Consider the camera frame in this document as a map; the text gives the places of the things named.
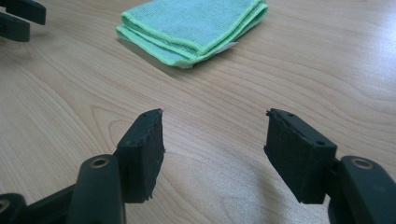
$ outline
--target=tabletop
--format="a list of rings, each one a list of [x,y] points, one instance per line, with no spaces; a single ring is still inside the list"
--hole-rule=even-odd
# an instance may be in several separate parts
[[[238,44],[192,69],[117,37],[143,0],[40,0],[28,43],[0,38],[0,194],[28,204],[112,154],[141,113],[163,110],[163,167],[128,223],[329,223],[298,203],[263,146],[278,108],[396,179],[396,6],[390,0],[268,0]]]

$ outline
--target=clamp jaw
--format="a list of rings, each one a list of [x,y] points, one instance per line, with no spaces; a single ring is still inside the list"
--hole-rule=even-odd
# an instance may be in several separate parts
[[[0,0],[6,12],[41,25],[46,23],[46,8],[31,0]],[[18,42],[30,40],[30,24],[0,12],[0,36]]]
[[[1,224],[123,224],[125,203],[152,197],[163,163],[163,112],[140,115],[113,155],[84,161],[75,185],[26,205],[22,195],[0,195]]]
[[[396,185],[376,162],[335,158],[337,146],[303,120],[271,109],[265,154],[299,203],[323,203],[332,224],[396,223]]]

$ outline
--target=folded cloth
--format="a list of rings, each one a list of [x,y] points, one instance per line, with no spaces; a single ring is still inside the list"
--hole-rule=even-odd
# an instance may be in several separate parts
[[[154,0],[121,14],[121,39],[162,63],[190,68],[234,44],[259,23],[263,0]]]

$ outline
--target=green microfiber cloth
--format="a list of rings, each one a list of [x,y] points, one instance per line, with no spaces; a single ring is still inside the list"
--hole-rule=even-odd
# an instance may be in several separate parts
[[[121,14],[121,39],[162,63],[190,68],[232,45],[259,23],[263,0],[154,0]]]

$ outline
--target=wooden table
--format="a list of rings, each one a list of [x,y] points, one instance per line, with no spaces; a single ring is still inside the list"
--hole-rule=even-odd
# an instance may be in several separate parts
[[[270,108],[396,179],[392,1],[268,1],[238,45],[189,70],[117,38],[120,13],[144,2],[42,0],[29,43],[0,38],[0,193],[33,203],[75,183],[159,107],[163,167],[128,223],[328,223],[327,203],[297,203],[264,154]]]

